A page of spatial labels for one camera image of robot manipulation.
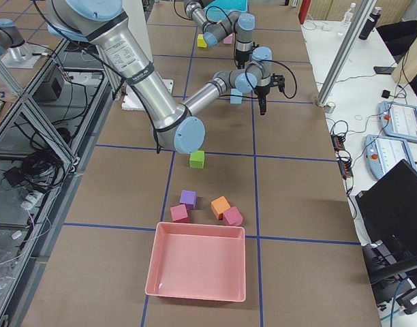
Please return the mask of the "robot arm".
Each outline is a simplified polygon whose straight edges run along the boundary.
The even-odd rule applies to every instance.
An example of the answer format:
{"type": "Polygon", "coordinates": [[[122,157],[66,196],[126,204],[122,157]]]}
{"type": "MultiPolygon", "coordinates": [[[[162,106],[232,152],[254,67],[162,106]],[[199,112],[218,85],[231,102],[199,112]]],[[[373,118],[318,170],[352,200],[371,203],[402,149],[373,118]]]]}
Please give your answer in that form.
{"type": "Polygon", "coordinates": [[[154,64],[129,29],[122,1],[47,1],[48,26],[69,40],[89,42],[103,50],[113,68],[139,97],[153,128],[159,149],[190,154],[204,142],[205,127],[196,116],[230,89],[249,93],[265,87],[272,76],[270,48],[253,47],[252,14],[232,11],[221,22],[209,21],[202,1],[185,1],[186,16],[203,31],[212,47],[231,33],[238,41],[242,69],[217,72],[189,99],[178,103],[167,89],[154,64]]]}
{"type": "Polygon", "coordinates": [[[255,16],[247,1],[184,1],[186,17],[194,21],[209,48],[234,35],[234,61],[243,69],[254,50],[255,16]]]}

